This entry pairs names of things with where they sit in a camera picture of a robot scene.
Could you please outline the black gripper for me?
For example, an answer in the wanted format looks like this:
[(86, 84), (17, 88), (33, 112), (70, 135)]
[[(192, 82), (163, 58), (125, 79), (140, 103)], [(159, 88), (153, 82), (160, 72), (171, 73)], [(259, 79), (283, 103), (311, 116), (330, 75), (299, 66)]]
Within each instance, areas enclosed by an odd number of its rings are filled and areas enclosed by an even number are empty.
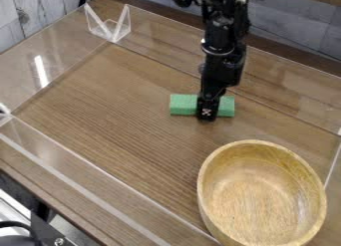
[(244, 46), (236, 45), (227, 51), (201, 46), (204, 63), (200, 71), (200, 88), (196, 96), (195, 116), (200, 121), (216, 119), (220, 97), (225, 89), (240, 81), (244, 66)]

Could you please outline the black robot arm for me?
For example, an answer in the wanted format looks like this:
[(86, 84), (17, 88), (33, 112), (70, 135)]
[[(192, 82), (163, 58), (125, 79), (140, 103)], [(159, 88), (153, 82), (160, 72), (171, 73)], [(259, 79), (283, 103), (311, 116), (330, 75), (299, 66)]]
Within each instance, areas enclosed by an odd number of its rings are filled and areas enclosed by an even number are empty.
[(204, 26), (200, 49), (200, 86), (195, 102), (195, 116), (212, 122), (217, 117), (225, 89), (239, 84), (245, 61), (244, 36), (248, 33), (248, 0), (172, 0), (180, 8), (200, 7)]

